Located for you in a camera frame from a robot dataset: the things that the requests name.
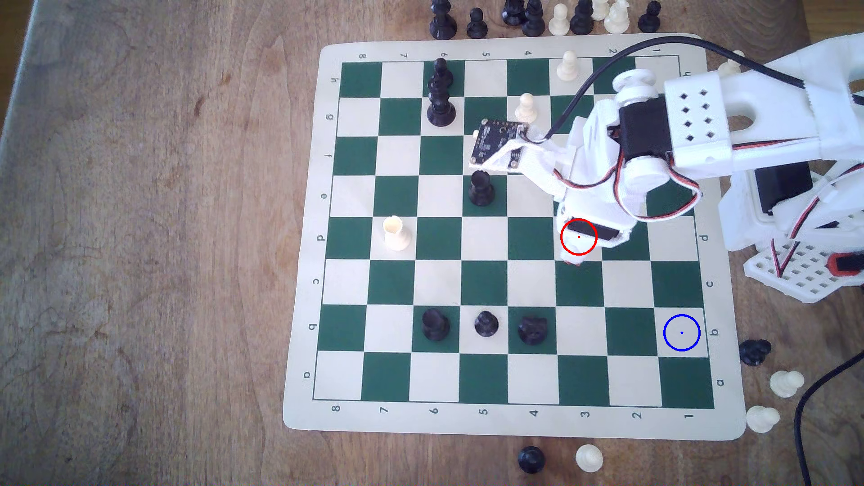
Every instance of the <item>wooden table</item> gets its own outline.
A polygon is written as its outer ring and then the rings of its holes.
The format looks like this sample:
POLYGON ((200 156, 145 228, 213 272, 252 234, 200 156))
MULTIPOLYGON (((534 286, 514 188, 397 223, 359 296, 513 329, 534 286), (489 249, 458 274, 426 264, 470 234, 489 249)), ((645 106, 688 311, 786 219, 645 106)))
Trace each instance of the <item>wooden table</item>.
MULTIPOLYGON (((490 36, 521 35, 477 4, 490 36)), ((474 5, 455 2, 459 38, 474 5)), ((808 43, 797 1, 665 0, 662 18, 757 61, 808 43)), ((429 20, 420 0, 38 4, 0 146, 0 483, 801 481, 796 401, 768 377, 812 382, 858 352, 864 298, 799 304, 743 276, 752 249, 732 254, 735 309, 741 339, 774 343, 742 370, 748 404, 781 413, 771 433, 592 440, 606 465, 589 475, 584 439, 283 425, 318 53, 425 40, 429 20), (526 444, 542 474, 516 466, 526 444)), ((864 483, 862 382, 854 368, 808 406, 818 483, 864 483)))

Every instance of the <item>red circle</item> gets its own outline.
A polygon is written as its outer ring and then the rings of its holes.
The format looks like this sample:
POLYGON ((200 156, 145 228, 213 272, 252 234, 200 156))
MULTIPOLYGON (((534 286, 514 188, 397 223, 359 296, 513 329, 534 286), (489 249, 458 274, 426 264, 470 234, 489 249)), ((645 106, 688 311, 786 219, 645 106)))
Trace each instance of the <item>red circle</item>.
POLYGON ((587 255, 587 254, 591 253, 591 250, 594 250, 594 248, 595 248, 596 246, 597 246, 597 228, 594 227, 593 224, 591 224, 591 221, 588 221, 588 220, 583 219, 583 218, 570 218, 570 221, 567 221, 567 224, 561 227, 561 247, 564 248, 565 250, 567 250, 567 253, 570 253, 571 255, 576 255, 577 257, 580 257, 580 256, 582 256, 582 255, 587 255), (588 251, 585 252, 585 253, 576 253, 576 252, 571 252, 570 249, 567 248, 566 245, 564 245, 564 230, 567 229, 567 227, 568 227, 568 226, 570 225, 570 223, 572 223, 573 221, 585 221, 586 223, 588 223, 588 225, 591 227, 591 229, 594 230, 594 244, 591 245, 591 247, 590 247, 590 248, 588 249, 588 251))

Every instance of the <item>chessboard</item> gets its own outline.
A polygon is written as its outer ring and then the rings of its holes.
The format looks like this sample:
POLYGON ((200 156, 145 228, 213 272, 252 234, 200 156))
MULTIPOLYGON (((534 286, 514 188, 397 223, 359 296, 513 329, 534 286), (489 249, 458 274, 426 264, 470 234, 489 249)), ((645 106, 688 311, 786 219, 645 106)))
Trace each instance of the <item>chessboard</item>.
MULTIPOLYGON (((366 42, 321 51, 283 418, 307 430, 729 440, 745 428, 720 185, 675 220, 639 223, 581 265, 558 256, 556 204, 520 174, 493 174, 495 199, 467 197, 472 133, 513 119, 532 93, 548 130, 594 69, 654 35, 366 42), (579 78, 556 67, 566 50, 579 78), (443 57, 456 120, 426 117, 443 57), (384 218, 412 234, 395 252, 384 218), (432 342, 421 316, 450 321, 432 342), (499 331, 474 329, 488 310, 499 331), (538 345, 522 317, 545 317, 538 345)), ((635 67, 663 83, 704 73, 699 48, 663 45, 613 65, 573 116, 613 97, 635 67)), ((552 141, 564 145, 572 117, 552 141)), ((668 184, 648 214, 689 199, 668 184)))

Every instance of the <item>blue circle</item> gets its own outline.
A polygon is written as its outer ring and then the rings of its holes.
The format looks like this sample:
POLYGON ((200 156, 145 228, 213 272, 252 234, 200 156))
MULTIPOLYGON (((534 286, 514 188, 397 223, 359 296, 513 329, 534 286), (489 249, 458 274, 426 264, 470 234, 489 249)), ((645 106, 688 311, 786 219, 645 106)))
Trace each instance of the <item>blue circle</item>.
POLYGON ((692 316, 688 316, 687 314, 676 314, 675 316, 670 317, 669 320, 666 321, 666 325, 663 326, 663 340, 666 341, 666 344, 670 348, 674 349, 675 351, 682 351, 682 352, 683 351, 690 351, 691 349, 696 347, 696 344, 699 343, 699 338, 701 338, 701 337, 702 337, 702 328, 699 327, 699 323, 692 316), (676 348, 675 346, 672 346, 669 343, 669 339, 666 338, 666 328, 669 327, 669 323, 672 322, 672 319, 674 319, 676 317, 687 317, 689 320, 693 321, 693 324, 696 325, 696 342, 694 342, 693 345, 690 346, 689 348, 684 348, 684 349, 676 348))

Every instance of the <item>black chess piece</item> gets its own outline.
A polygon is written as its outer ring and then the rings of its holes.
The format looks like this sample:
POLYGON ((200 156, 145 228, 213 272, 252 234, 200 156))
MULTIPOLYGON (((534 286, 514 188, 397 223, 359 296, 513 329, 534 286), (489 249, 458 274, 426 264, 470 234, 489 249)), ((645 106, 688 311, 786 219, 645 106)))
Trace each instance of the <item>black chess piece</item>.
POLYGON ((468 199, 474 206, 488 206, 495 200, 495 187, 492 186, 492 179, 488 172, 475 170, 471 175, 468 199))
POLYGON ((570 19, 570 30, 576 35, 588 35, 594 30, 594 6, 591 0, 579 0, 574 9, 573 18, 570 19))
POLYGON ((429 33, 438 41, 452 39, 456 35, 456 21, 450 16, 448 0, 432 0, 432 13, 435 18, 429 23, 429 33))
POLYGON ((771 343, 765 339, 748 339, 738 345, 738 356, 747 366, 758 366, 771 353, 771 343))
POLYGON ((474 319, 474 330, 483 337, 489 337, 498 332, 498 318, 492 312, 484 310, 474 319))
POLYGON ((543 470, 544 465, 546 465, 546 456, 543 455, 540 448, 529 445, 519 451, 518 461, 519 469, 528 474, 536 474, 543 470))
POLYGON ((468 23, 468 27, 465 29, 468 33, 468 37, 471 37, 472 39, 482 39, 486 37, 486 34, 489 33, 489 26, 483 22, 483 10, 479 7, 474 7, 471 9, 468 16, 471 17, 471 22, 468 23))
POLYGON ((423 335, 430 341, 440 341, 450 332, 450 321, 438 309, 423 312, 423 335))
POLYGON ((519 339, 531 346, 540 344, 549 334, 549 322, 546 317, 523 317, 518 328, 519 339))
POLYGON ((522 24, 523 34, 537 37, 546 30, 546 22, 543 19, 543 3, 540 0, 528 0, 525 18, 527 20, 522 24))
POLYGON ((512 27, 525 23, 528 18, 525 17, 524 0, 505 0, 504 9, 501 10, 501 19, 512 27))
POLYGON ((651 0, 648 3, 648 8, 645 9, 645 14, 639 18, 639 30, 648 34, 653 34, 660 29, 660 2, 651 0))

